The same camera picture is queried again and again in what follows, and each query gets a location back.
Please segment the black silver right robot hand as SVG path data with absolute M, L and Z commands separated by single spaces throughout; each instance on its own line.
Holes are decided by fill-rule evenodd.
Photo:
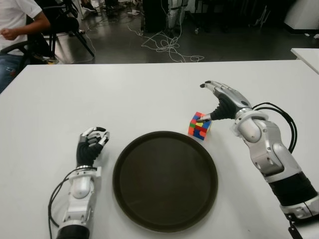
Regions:
M 200 85 L 201 88 L 209 89 L 219 100 L 217 108 L 196 122 L 208 122 L 212 120 L 236 119 L 236 115 L 244 110 L 252 110 L 250 102 L 237 90 L 216 81 L 206 81 Z

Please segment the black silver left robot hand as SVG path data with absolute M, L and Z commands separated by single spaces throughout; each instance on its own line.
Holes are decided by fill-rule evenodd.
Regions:
M 92 167 L 109 139 L 110 133 L 102 127 L 90 127 L 82 132 L 76 150 L 77 167 Z

